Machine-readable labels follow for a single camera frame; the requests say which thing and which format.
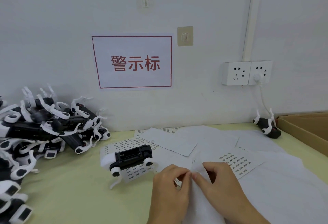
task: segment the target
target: desk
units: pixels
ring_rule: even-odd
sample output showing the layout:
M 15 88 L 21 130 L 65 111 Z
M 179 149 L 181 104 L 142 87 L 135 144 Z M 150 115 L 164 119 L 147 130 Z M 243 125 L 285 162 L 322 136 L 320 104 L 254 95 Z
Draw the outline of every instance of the desk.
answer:
M 211 127 L 220 130 L 258 129 L 252 123 Z M 53 160 L 39 160 L 36 168 L 40 173 L 29 173 L 22 183 L 21 193 L 28 194 L 27 204 L 34 208 L 27 224 L 145 224 L 154 175 L 148 173 L 128 185 L 121 183 L 109 190 L 116 179 L 100 167 L 100 148 L 132 138 L 133 134 L 134 131 L 113 132 L 109 140 L 100 141 L 81 155 L 67 147 Z M 301 158 L 306 168 L 328 184 L 328 157 L 285 132 L 274 141 L 290 155 Z

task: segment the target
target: pile of controllers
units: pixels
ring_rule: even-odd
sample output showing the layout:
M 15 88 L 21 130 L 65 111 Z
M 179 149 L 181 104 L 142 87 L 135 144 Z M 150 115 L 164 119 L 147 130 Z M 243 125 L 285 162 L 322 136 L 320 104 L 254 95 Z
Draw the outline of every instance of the pile of controllers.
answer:
M 25 204 L 27 195 L 18 193 L 24 176 L 34 169 L 36 161 L 53 159 L 67 144 L 76 154 L 86 152 L 99 140 L 110 137 L 102 126 L 99 110 L 93 113 L 83 103 L 91 98 L 74 99 L 71 105 L 58 102 L 50 94 L 34 98 L 24 87 L 24 99 L 8 106 L 0 96 L 0 223 L 21 224 L 31 215 Z

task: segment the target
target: power socket panel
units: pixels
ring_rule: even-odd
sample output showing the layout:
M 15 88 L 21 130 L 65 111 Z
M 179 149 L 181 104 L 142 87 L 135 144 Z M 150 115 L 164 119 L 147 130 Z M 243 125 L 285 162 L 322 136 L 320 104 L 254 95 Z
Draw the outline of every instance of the power socket panel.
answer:
M 224 63 L 222 73 L 222 84 L 247 85 L 252 62 Z
M 268 83 L 271 77 L 272 65 L 273 61 L 252 62 L 248 85 L 256 85 L 257 82 L 254 80 L 254 75 L 260 73 L 263 75 L 263 84 Z

